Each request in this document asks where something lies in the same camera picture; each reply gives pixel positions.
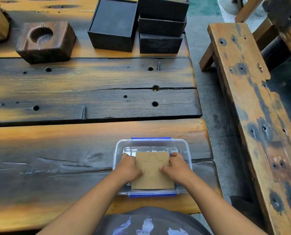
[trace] concrete floor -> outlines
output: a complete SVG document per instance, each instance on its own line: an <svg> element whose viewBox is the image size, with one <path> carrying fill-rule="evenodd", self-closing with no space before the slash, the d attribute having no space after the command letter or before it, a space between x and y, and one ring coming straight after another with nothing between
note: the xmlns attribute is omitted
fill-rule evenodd
<svg viewBox="0 0 291 235"><path fill-rule="evenodd" d="M199 61L210 43L208 24L224 22L218 4L214 1L216 0L191 0L186 35L219 182L224 198L230 203L230 196L249 198L250 195L217 73L201 72L199 67ZM202 214L193 216L210 230Z"/></svg>

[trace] brown cardboard box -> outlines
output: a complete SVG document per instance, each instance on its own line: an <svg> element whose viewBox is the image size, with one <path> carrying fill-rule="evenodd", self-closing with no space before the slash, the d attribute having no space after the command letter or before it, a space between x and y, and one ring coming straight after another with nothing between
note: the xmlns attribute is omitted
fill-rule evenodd
<svg viewBox="0 0 291 235"><path fill-rule="evenodd" d="M132 189L171 189L175 184L171 178L160 171L161 166L169 166L168 152L136 153L136 167L143 175L131 183Z"/></svg>

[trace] person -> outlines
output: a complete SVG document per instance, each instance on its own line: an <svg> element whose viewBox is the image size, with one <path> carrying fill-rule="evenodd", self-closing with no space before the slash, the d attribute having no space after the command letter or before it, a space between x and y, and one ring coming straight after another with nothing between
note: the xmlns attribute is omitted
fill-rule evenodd
<svg viewBox="0 0 291 235"><path fill-rule="evenodd" d="M266 234L199 178L179 153L160 170L183 185L199 206L215 235ZM117 167L38 235L137 234L210 235L192 216L162 208L144 207L125 214L104 216L121 187L142 175L133 156L123 154Z"/></svg>

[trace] black box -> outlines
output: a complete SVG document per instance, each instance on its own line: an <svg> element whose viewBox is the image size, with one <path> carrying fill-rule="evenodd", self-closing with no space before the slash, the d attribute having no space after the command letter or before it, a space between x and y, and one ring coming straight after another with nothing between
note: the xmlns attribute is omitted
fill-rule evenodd
<svg viewBox="0 0 291 235"><path fill-rule="evenodd" d="M168 21L139 16L139 33L180 37L187 24L185 21Z"/></svg>
<svg viewBox="0 0 291 235"><path fill-rule="evenodd" d="M139 34L141 54L177 54L183 36L171 37L162 35Z"/></svg>
<svg viewBox="0 0 291 235"><path fill-rule="evenodd" d="M139 15L161 20L184 21L189 0L138 0Z"/></svg>
<svg viewBox="0 0 291 235"><path fill-rule="evenodd" d="M99 0L88 35L94 48L132 52L138 3L128 0Z"/></svg>

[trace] forearm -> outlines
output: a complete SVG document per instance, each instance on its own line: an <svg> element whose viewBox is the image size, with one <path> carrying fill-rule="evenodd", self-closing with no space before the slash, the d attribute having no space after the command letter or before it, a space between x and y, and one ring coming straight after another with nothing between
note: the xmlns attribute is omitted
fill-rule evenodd
<svg viewBox="0 0 291 235"><path fill-rule="evenodd" d="M112 172L38 234L93 234L122 185Z"/></svg>
<svg viewBox="0 0 291 235"><path fill-rule="evenodd" d="M184 183L215 235L266 234L197 175Z"/></svg>

